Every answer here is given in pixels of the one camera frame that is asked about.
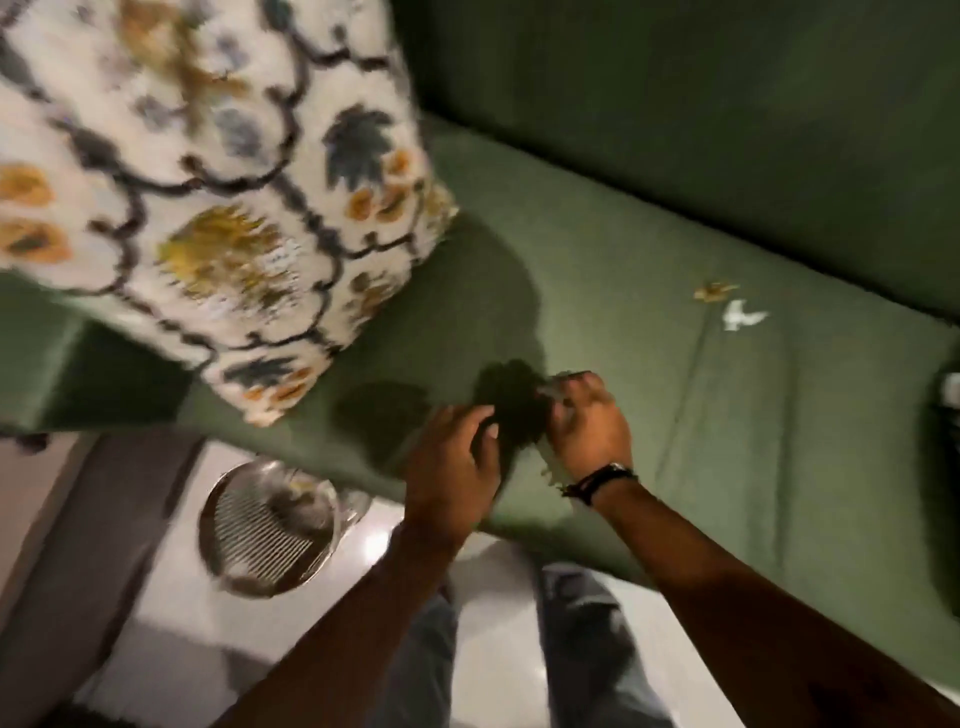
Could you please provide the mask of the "small wrapper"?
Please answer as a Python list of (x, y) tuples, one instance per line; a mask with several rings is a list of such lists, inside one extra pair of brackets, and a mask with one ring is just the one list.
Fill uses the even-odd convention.
[(534, 387), (537, 396), (546, 398), (553, 402), (562, 403), (567, 407), (572, 407), (573, 398), (567, 393), (565, 387), (568, 382), (581, 381), (587, 374), (592, 374), (589, 370), (564, 370), (557, 372)]

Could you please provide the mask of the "person's right forearm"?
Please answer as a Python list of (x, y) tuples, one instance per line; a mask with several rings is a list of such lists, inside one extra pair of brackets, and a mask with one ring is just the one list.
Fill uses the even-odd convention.
[(633, 478), (592, 496), (746, 728), (960, 728), (933, 686), (739, 561)]

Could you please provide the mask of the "green sofa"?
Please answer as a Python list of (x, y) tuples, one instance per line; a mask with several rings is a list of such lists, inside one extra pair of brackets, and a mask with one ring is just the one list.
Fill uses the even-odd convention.
[[(253, 425), (0, 268), (0, 432), (176, 425), (401, 501), (427, 411), (492, 404), (486, 530), (640, 581), (536, 444), (534, 387), (593, 370), (648, 489), (960, 693), (960, 0), (390, 7), (459, 211), (309, 392)], [(725, 332), (734, 299), (769, 318)]]

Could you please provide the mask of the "person's left leg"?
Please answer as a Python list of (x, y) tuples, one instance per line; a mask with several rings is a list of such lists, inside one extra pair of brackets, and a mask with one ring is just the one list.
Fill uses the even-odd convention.
[(364, 728), (450, 728), (459, 608), (450, 578), (417, 612)]

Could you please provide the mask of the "person's right hand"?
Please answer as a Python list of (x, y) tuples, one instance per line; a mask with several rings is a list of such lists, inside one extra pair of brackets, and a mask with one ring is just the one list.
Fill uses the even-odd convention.
[(634, 466), (630, 427), (613, 394), (606, 389), (609, 403), (581, 407), (570, 423), (554, 423), (551, 407), (547, 438), (572, 483), (612, 462), (631, 469)]

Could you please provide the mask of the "white paper scrap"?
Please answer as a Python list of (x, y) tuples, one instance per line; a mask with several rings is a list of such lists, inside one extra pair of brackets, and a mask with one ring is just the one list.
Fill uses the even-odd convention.
[(763, 323), (769, 316), (770, 313), (765, 310), (748, 310), (744, 298), (735, 298), (723, 310), (722, 328), (725, 333), (734, 334)]

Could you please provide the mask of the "person's leg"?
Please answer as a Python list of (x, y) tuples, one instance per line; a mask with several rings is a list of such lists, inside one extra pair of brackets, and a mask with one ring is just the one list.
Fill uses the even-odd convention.
[(364, 728), (450, 728), (459, 608), (450, 578), (417, 612)]
[(534, 578), (551, 728), (676, 728), (612, 592), (576, 564)]

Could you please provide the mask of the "black wrist band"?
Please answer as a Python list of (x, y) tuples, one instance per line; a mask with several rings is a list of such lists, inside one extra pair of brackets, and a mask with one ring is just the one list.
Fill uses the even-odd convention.
[(640, 482), (632, 468), (618, 462), (611, 462), (597, 468), (580, 480), (562, 486), (559, 492), (564, 499), (593, 507), (594, 497), (597, 493), (604, 486), (620, 480)]

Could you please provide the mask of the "person's right leg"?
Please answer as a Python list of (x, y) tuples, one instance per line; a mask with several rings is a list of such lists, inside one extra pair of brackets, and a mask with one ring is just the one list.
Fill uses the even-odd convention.
[(551, 728), (676, 728), (612, 592), (576, 564), (534, 578)]

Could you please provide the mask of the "dark object with white part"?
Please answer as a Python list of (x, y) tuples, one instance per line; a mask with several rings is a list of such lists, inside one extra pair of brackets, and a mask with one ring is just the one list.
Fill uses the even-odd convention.
[(949, 371), (941, 378), (937, 407), (945, 440), (960, 458), (960, 370)]

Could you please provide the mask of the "person's left forearm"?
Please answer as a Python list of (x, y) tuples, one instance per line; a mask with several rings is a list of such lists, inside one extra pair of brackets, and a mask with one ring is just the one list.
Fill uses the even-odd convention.
[(463, 543), (403, 520), (383, 557), (209, 728), (362, 728)]

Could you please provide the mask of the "floral patterned cushion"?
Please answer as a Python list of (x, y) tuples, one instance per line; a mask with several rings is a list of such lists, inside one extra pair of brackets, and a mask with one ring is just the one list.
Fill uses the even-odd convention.
[(0, 268), (266, 428), (459, 212), (390, 0), (0, 0)]

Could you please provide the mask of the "person's left hand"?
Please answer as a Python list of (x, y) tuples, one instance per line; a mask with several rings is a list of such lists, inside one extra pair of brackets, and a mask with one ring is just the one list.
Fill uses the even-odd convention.
[(439, 407), (406, 457), (402, 533), (448, 560), (487, 516), (500, 487), (474, 463), (474, 437), (481, 423), (495, 423), (495, 412), (492, 405)]

